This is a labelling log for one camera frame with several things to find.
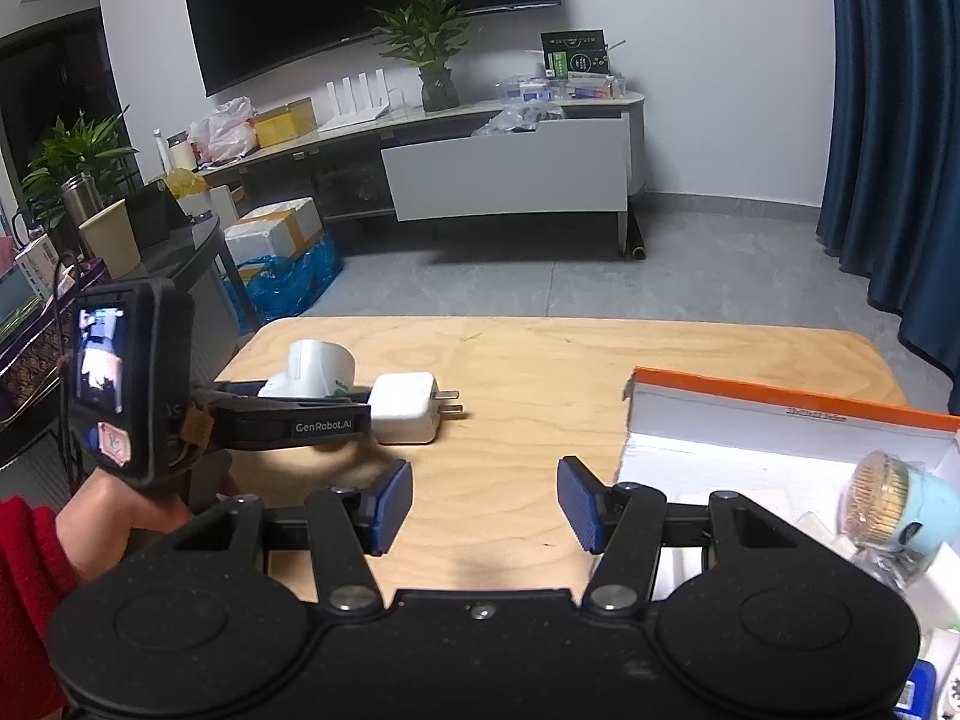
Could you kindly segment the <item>red sleeve forearm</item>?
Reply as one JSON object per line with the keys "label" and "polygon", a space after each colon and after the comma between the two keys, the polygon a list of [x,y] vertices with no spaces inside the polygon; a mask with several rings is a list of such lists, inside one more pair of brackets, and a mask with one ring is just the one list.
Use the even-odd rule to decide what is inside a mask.
{"label": "red sleeve forearm", "polygon": [[78,587],[49,507],[2,502],[2,717],[46,718],[65,705],[46,639],[60,601]]}

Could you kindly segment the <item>person's left hand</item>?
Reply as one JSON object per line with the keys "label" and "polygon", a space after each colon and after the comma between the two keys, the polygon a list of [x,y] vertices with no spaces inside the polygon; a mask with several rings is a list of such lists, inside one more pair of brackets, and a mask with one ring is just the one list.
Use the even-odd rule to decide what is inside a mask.
{"label": "person's left hand", "polygon": [[166,535],[191,518],[176,493],[142,493],[94,470],[55,517],[55,533],[76,580],[89,583],[122,561],[133,530]]}

